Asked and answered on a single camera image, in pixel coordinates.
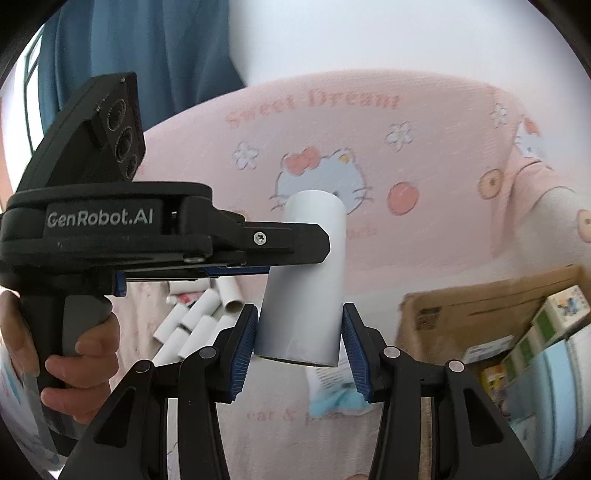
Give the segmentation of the person's left hand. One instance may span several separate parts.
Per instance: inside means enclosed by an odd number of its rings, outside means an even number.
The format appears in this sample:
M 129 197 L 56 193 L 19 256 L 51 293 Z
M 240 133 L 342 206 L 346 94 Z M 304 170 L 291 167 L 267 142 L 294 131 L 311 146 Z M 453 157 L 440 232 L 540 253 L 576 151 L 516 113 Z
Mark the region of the person's left hand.
M 38 375 L 39 360 L 21 316 L 20 299 L 9 290 L 1 294 L 1 336 L 17 374 Z M 119 368 L 119 341 L 118 319 L 110 315 L 79 337 L 74 356 L 50 356 L 45 361 L 46 371 L 67 387 L 43 389 L 41 402 L 80 424 L 89 424 L 110 395 L 109 381 Z

